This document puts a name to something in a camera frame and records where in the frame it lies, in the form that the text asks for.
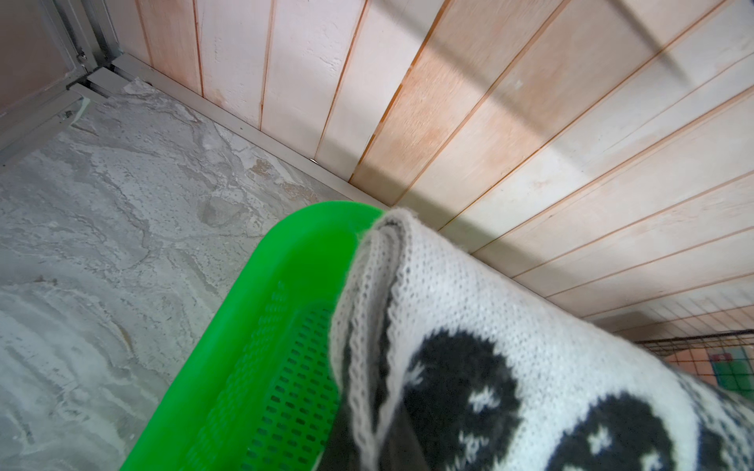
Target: white knitted fabric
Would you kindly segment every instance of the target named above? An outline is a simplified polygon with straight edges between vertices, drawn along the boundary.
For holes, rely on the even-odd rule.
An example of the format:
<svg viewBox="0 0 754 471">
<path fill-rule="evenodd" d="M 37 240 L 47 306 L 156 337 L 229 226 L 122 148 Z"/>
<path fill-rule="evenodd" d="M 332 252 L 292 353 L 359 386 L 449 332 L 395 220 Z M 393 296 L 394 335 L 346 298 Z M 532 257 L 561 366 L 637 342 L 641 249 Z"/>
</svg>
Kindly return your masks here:
<svg viewBox="0 0 754 471">
<path fill-rule="evenodd" d="M 387 344 L 381 345 L 383 334 Z M 434 338 L 492 345 L 484 364 L 504 372 L 498 383 L 513 385 L 515 404 L 499 397 L 496 391 L 503 389 L 495 389 L 497 383 L 476 384 L 477 379 L 457 375 L 443 379 L 443 368 L 436 366 L 425 371 L 422 355 L 438 358 L 429 352 Z M 462 416 L 452 421 L 459 427 L 451 432 L 453 446 L 440 437 L 443 430 L 419 429 L 421 412 L 413 415 L 406 396 L 422 447 L 436 450 L 428 454 L 431 469 L 588 471 L 610 469 L 609 459 L 631 459 L 636 469 L 754 469 L 754 411 L 747 402 L 564 313 L 456 249 L 405 210 L 390 211 L 364 237 L 333 315 L 329 345 L 336 382 L 346 389 L 362 467 L 369 471 L 377 470 L 404 395 L 424 404 L 421 395 L 442 387 L 438 381 L 448 381 L 454 390 L 466 384 L 470 389 L 467 400 L 461 398 L 468 403 L 463 411 L 442 405 L 430 411 Z M 457 362 L 465 354 L 441 351 L 439 358 Z M 381 355 L 386 374 L 379 372 Z M 375 405 L 378 383 L 386 394 Z M 432 389 L 412 389 L 422 385 Z M 629 414 L 611 422 L 608 403 L 614 406 L 610 410 Z M 635 405 L 641 412 L 631 412 Z M 501 421 L 508 417 L 509 430 L 490 428 L 497 413 Z M 633 444 L 636 434 L 615 423 L 641 414 L 648 419 L 639 426 L 651 426 L 662 440 Z M 477 416 L 483 416 L 483 426 L 475 422 Z M 485 427 L 507 438 L 494 438 Z"/>
</svg>

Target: black pattern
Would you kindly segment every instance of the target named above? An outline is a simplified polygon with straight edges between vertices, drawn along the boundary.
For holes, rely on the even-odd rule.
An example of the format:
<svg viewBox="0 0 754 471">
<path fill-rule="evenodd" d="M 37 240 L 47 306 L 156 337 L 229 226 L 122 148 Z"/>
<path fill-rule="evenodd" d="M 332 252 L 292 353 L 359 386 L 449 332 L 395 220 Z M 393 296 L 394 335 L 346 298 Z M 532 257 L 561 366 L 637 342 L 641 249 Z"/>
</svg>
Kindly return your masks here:
<svg viewBox="0 0 754 471">
<path fill-rule="evenodd" d="M 750 417 L 754 415 L 752 403 L 685 373 L 673 372 L 694 403 L 699 421 L 698 471 L 754 469 L 754 424 L 746 418 L 747 412 Z M 710 410 L 703 393 L 714 398 L 714 409 L 722 414 Z"/>
<path fill-rule="evenodd" d="M 592 442 L 602 434 L 603 447 Z M 653 471 L 675 469 L 672 443 L 665 427 L 645 402 L 626 393 L 607 396 L 590 410 L 587 418 L 570 433 L 564 433 L 547 471 L 569 466 L 585 471 L 642 471 L 651 461 Z"/>
<path fill-rule="evenodd" d="M 404 403 L 430 469 L 483 471 L 503 458 L 518 426 L 516 381 L 494 344 L 466 332 L 440 332 L 426 339 L 412 359 L 423 368 L 417 384 L 406 387 Z M 474 411 L 469 395 L 489 388 L 495 407 Z M 467 458 L 459 437 L 478 439 Z"/>
</svg>

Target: wood paneling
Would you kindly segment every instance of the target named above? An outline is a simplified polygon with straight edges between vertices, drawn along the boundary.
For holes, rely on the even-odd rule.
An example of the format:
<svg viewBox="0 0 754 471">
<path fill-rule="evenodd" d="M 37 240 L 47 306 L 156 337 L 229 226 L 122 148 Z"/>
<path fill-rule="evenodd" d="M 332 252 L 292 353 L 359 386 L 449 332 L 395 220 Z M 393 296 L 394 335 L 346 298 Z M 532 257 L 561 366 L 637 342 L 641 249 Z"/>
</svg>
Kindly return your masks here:
<svg viewBox="0 0 754 471">
<path fill-rule="evenodd" d="M 584 320 L 609 332 L 616 332 L 751 304 L 754 304 L 754 275 L 608 310 L 587 316 Z"/>
<path fill-rule="evenodd" d="M 443 0 L 367 0 L 315 160 L 348 180 Z"/>
<path fill-rule="evenodd" d="M 351 183 L 395 203 L 559 3 L 450 2 Z"/>
<path fill-rule="evenodd" d="M 572 0 L 400 201 L 440 228 L 719 0 Z M 656 21 L 668 11 L 672 21 Z M 645 25 L 637 28 L 636 22 Z"/>
<path fill-rule="evenodd" d="M 473 252 L 750 87 L 751 31 L 754 5 L 726 2 L 442 233 Z"/>
<path fill-rule="evenodd" d="M 722 310 L 650 326 L 633 327 L 618 331 L 616 334 L 628 340 L 637 341 L 674 338 L 678 336 L 678 331 L 683 333 L 680 336 L 691 337 L 743 329 L 754 329 L 754 306 Z"/>
<path fill-rule="evenodd" d="M 580 317 L 742 277 L 754 267 L 754 230 L 639 265 L 547 298 Z"/>
<path fill-rule="evenodd" d="M 259 129 L 272 0 L 196 0 L 204 97 Z"/>
<path fill-rule="evenodd" d="M 364 0 L 275 0 L 262 131 L 317 151 Z"/>
<path fill-rule="evenodd" d="M 146 46 L 146 37 L 136 0 L 106 0 L 105 4 L 121 49 L 151 65 L 152 58 Z"/>
<path fill-rule="evenodd" d="M 549 296 L 750 227 L 754 227 L 752 173 L 567 252 L 514 280 Z"/>
<path fill-rule="evenodd" d="M 192 0 L 136 0 L 152 64 L 202 94 L 196 19 Z"/>
<path fill-rule="evenodd" d="M 477 255 L 519 274 L 754 170 L 747 157 L 754 145 L 753 94 L 749 89 L 729 100 Z"/>
</svg>

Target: marble pattern floor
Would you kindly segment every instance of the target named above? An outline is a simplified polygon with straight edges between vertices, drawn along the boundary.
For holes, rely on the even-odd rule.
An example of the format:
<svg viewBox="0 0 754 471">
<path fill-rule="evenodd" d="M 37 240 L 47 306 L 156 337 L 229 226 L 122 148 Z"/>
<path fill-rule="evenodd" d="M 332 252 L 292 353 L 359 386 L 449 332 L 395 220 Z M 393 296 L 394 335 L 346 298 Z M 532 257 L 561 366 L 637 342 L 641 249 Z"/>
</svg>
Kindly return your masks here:
<svg viewBox="0 0 754 471">
<path fill-rule="evenodd" d="M 117 469 L 254 247 L 334 190 L 141 81 L 0 173 L 0 469 Z"/>
</svg>

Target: metal frame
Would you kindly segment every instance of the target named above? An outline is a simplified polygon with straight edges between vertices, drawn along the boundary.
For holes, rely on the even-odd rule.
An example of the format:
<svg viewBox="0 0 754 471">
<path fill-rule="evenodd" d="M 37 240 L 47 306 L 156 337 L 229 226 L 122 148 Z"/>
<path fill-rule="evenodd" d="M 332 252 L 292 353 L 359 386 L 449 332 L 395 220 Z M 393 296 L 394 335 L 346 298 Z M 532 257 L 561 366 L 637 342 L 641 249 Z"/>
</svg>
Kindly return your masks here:
<svg viewBox="0 0 754 471">
<path fill-rule="evenodd" d="M 78 119 L 86 104 L 82 97 L 97 101 L 95 98 L 101 92 L 96 85 L 92 86 L 94 90 L 84 89 L 87 74 L 112 74 L 103 67 L 121 54 L 104 0 L 36 1 L 44 11 L 44 21 L 57 32 L 60 46 L 74 67 L 58 83 L 0 115 L 0 164 L 3 167 Z"/>
<path fill-rule="evenodd" d="M 105 0 L 81 0 L 81 3 L 106 59 L 113 60 L 120 56 L 123 52 L 118 44 L 118 36 L 115 34 Z"/>
<path fill-rule="evenodd" d="M 66 29 L 73 38 L 78 50 L 78 61 L 86 68 L 87 72 L 93 72 L 99 64 L 105 62 L 105 54 L 100 49 L 100 43 L 89 24 L 87 12 L 79 0 L 45 0 L 54 2 L 62 13 L 61 17 Z"/>
</svg>

